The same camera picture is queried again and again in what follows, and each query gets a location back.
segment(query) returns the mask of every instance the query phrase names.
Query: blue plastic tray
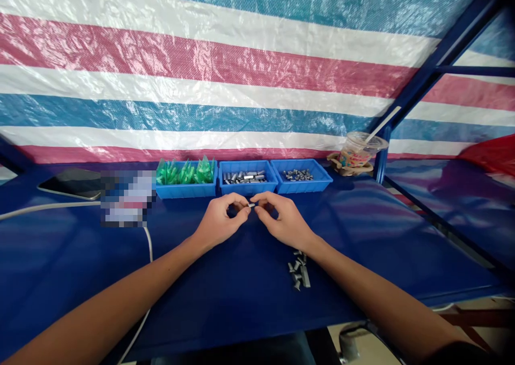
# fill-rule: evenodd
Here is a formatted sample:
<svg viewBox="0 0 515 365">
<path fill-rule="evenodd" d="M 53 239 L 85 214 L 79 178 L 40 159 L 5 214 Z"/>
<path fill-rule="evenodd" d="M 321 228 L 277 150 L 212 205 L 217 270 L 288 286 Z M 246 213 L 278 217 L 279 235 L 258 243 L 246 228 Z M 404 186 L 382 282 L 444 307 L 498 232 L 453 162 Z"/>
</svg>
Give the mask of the blue plastic tray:
<svg viewBox="0 0 515 365">
<path fill-rule="evenodd" d="M 198 165 L 198 161 L 190 161 L 191 165 Z M 176 161 L 175 165 L 182 168 L 185 161 Z M 179 199 L 187 197 L 206 197 L 216 195 L 216 178 L 218 176 L 218 162 L 215 160 L 213 182 L 209 184 L 172 184 L 157 185 L 156 192 L 161 199 Z"/>
<path fill-rule="evenodd" d="M 324 191 L 333 179 L 326 170 L 315 159 L 296 159 L 296 160 L 272 160 L 272 168 L 277 176 L 277 193 L 302 193 Z M 290 181 L 283 175 L 283 171 L 288 172 L 294 169 L 309 169 L 314 180 Z"/>
<path fill-rule="evenodd" d="M 249 183 L 249 184 L 224 184 L 224 173 L 238 173 L 240 171 L 261 171 L 265 170 L 267 178 L 266 183 Z M 277 178 L 270 163 L 266 160 L 259 161 L 221 161 L 218 171 L 218 180 L 220 181 L 220 188 L 222 195 L 227 193 L 236 192 L 243 196 L 253 196 L 257 193 L 270 191 L 274 192 L 277 186 Z"/>
</svg>

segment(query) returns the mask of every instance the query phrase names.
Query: desk surface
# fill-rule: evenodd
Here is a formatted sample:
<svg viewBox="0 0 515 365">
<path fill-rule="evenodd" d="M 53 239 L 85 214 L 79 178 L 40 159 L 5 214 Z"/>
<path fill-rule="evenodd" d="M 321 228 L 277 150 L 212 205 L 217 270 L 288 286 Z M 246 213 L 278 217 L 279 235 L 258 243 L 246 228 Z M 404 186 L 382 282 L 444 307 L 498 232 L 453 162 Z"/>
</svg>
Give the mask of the desk surface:
<svg viewBox="0 0 515 365">
<path fill-rule="evenodd" d="M 390 161 L 386 175 L 392 185 L 489 260 L 515 270 L 513 188 L 464 160 Z"/>
<path fill-rule="evenodd" d="M 152 169 L 153 164 L 74 165 Z M 37 167 L 0 187 L 0 213 L 71 202 L 36 189 L 66 166 Z M 428 305 L 498 294 L 499 280 L 451 245 L 368 176 L 332 174 L 324 192 L 290 195 L 337 250 Z M 154 256 L 197 227 L 209 198 L 157 199 L 149 216 Z M 0 222 L 0 361 L 95 293 L 148 262 L 142 229 L 102 228 L 100 208 L 40 211 Z M 316 264 L 310 289 L 293 289 L 292 249 L 255 213 L 165 293 L 127 360 L 276 336 L 364 316 Z"/>
</svg>

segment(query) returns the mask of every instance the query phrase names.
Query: smartphone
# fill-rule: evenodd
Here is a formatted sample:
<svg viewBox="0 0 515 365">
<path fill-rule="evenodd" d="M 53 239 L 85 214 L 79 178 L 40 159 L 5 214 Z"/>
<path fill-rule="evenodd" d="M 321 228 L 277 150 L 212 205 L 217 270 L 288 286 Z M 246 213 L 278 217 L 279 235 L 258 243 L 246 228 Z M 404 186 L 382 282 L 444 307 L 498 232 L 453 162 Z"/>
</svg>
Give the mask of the smartphone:
<svg viewBox="0 0 515 365">
<path fill-rule="evenodd" d="M 66 195 L 86 200 L 100 197 L 100 172 L 69 168 L 38 185 L 41 191 Z"/>
</svg>

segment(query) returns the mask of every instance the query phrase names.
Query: plastic cup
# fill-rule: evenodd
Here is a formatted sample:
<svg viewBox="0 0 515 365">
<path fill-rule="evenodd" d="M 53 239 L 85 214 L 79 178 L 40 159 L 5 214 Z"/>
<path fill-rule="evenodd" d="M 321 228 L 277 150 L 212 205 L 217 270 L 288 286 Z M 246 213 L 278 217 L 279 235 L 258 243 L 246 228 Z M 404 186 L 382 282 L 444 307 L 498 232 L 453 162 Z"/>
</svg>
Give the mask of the plastic cup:
<svg viewBox="0 0 515 365">
<path fill-rule="evenodd" d="M 342 151 L 340 163 L 346 167 L 362 167 L 379 151 L 388 148 L 388 141 L 379 136 L 372 137 L 369 142 L 366 138 L 369 133 L 349 132 Z"/>
</svg>

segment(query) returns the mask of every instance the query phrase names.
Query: hand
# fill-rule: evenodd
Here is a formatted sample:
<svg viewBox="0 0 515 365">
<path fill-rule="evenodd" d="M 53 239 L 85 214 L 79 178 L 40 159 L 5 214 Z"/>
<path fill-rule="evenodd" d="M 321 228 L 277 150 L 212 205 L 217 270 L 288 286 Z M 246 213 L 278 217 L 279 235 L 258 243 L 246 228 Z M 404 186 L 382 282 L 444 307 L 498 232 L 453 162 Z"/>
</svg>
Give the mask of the hand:
<svg viewBox="0 0 515 365">
<path fill-rule="evenodd" d="M 257 201 L 259 205 L 254 210 L 270 233 L 284 244 L 308 254 L 311 245 L 319 237 L 311 231 L 295 203 L 272 192 L 259 193 L 251 198 L 251 202 Z M 267 207 L 269 210 L 275 207 L 279 213 L 277 220 L 270 216 Z"/>
<path fill-rule="evenodd" d="M 239 210 L 232 219 L 227 216 L 231 204 Z M 250 212 L 247 199 L 235 192 L 213 199 L 192 238 L 209 250 L 229 239 L 245 223 Z"/>
</svg>

